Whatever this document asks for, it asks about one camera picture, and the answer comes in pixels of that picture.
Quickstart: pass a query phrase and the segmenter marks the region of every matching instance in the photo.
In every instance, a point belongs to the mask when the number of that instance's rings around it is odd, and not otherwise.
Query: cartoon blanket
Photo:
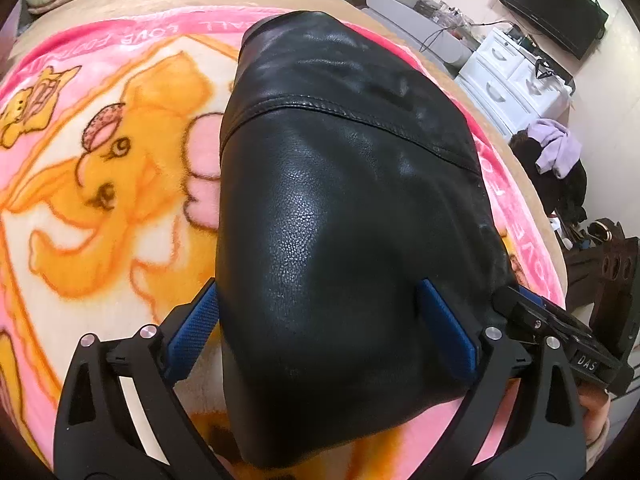
[[[78,339],[87,332],[102,340],[129,337],[159,323],[214,274],[215,133],[242,34],[281,12],[187,7],[83,25],[49,38],[2,84],[0,402],[47,463]],[[426,74],[409,50],[350,26]],[[562,304],[558,277],[520,191],[462,111],[519,281]],[[131,392],[130,384],[123,386]],[[239,479],[404,480],[460,405],[436,406],[284,471],[260,471],[241,461],[226,418],[218,330],[175,391]],[[495,452],[513,397],[510,390],[478,460]],[[147,452],[162,459],[140,407],[132,416]]]

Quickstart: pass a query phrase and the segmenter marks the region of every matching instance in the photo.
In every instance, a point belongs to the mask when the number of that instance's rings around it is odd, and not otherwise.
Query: black leather garment
[[[293,12],[245,34],[220,136],[216,281],[244,459],[291,465],[462,395],[416,285],[477,343],[514,276],[455,105],[337,20]]]

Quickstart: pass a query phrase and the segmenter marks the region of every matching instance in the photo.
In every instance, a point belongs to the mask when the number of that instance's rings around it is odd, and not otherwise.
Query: leather seam
[[[307,101],[300,102],[300,101],[292,100],[292,98],[301,98]],[[274,101],[285,101],[285,102],[274,104],[273,103]],[[297,95],[297,94],[289,94],[287,96],[272,97],[266,101],[263,101],[261,103],[251,106],[250,108],[248,108],[247,110],[244,110],[243,112],[240,112],[239,114],[236,114],[234,118],[231,120],[231,127],[229,128],[230,133],[226,136],[222,145],[220,146],[220,157],[222,158],[222,153],[225,149],[226,143],[238,128],[246,124],[248,121],[255,119],[259,115],[262,115],[268,112],[273,112],[282,108],[306,108],[306,109],[315,110],[319,112],[330,112],[332,115],[335,115],[337,117],[342,117],[347,120],[357,121],[363,124],[368,124],[369,126],[380,128],[382,130],[387,131],[388,133],[395,135],[396,137],[406,140],[407,142],[411,142],[416,146],[420,146],[424,150],[427,150],[431,154],[448,162],[449,164],[453,164],[459,168],[462,168],[467,171],[471,171],[472,173],[478,176],[481,176],[479,168],[472,168],[468,164],[463,162],[461,160],[463,158],[461,155],[451,152],[447,148],[443,148],[441,146],[427,146],[424,143],[420,142],[419,140],[416,140],[414,138],[411,138],[403,134],[402,128],[400,128],[396,124],[389,123],[388,121],[381,121],[379,118],[370,114],[366,114],[362,112],[353,112],[352,110],[346,110],[345,108],[340,106],[338,103],[334,103],[326,99],[312,97],[312,96],[305,96],[305,95]]]

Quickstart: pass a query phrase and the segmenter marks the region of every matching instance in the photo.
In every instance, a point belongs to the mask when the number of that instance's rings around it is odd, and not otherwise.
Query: black monitor
[[[593,0],[500,0],[581,59],[604,34],[609,15]]]

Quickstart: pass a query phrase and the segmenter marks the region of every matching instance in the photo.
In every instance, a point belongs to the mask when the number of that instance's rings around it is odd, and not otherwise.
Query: purple cloth
[[[533,121],[527,129],[527,135],[542,146],[542,153],[536,161],[539,174],[554,170],[556,177],[564,178],[580,159],[581,143],[557,121]]]

